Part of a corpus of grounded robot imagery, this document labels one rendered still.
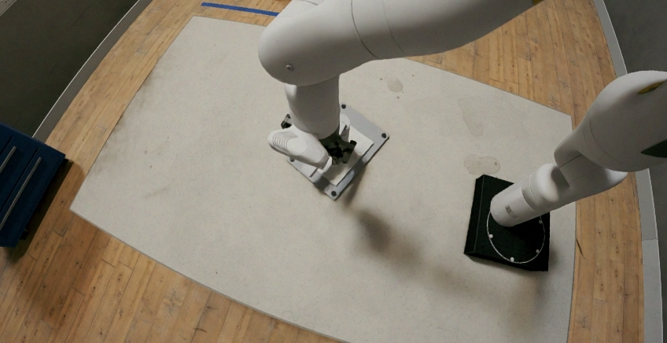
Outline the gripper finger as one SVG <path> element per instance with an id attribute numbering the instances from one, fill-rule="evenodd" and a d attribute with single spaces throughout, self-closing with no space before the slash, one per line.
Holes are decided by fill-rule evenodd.
<path id="1" fill-rule="evenodd" d="M 336 164 L 339 165 L 340 162 L 342 162 L 343 164 L 347 164 L 357 143 L 354 140 L 346 142 L 339 138 L 337 139 L 337 142 L 339 143 L 339 146 L 336 148 L 328 149 L 327 146 L 324 146 L 324 148 L 328 152 L 328 156 L 332 158 L 333 166 L 335 166 Z"/>
<path id="2" fill-rule="evenodd" d="M 292 121 L 290 119 L 290 115 L 287 114 L 285 119 L 281 123 L 281 127 L 282 127 L 282 129 L 284 129 L 284 128 L 288 128 L 288 127 L 291 127 L 291 126 L 292 126 Z"/>

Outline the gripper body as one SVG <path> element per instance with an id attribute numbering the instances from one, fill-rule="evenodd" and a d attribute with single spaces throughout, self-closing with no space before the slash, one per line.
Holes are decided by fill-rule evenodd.
<path id="1" fill-rule="evenodd" d="M 339 130 L 340 130 L 340 123 L 339 123 L 336 131 L 333 134 L 331 134 L 330 136 L 328 136 L 326 138 L 319 139 L 319 141 L 321 142 L 321 144 L 323 146 L 326 146 L 327 144 L 329 144 L 329 145 L 327 145 L 328 149 L 338 147 L 339 143 L 337 142 L 337 139 L 338 138 L 341 139 L 341 136 L 339 134 Z"/>

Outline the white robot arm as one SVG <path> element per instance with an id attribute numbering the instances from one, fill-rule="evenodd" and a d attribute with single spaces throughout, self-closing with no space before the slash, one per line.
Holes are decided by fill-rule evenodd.
<path id="1" fill-rule="evenodd" d="M 319 139 L 340 123 L 339 75 L 369 61 L 457 49 L 542 1 L 292 0 L 258 42 L 263 68 L 284 83 L 292 121 L 268 135 L 269 146 L 325 166 Z M 666 163 L 667 72 L 632 72 L 609 83 L 554 158 L 492 199 L 498 224 L 515 226 Z"/>

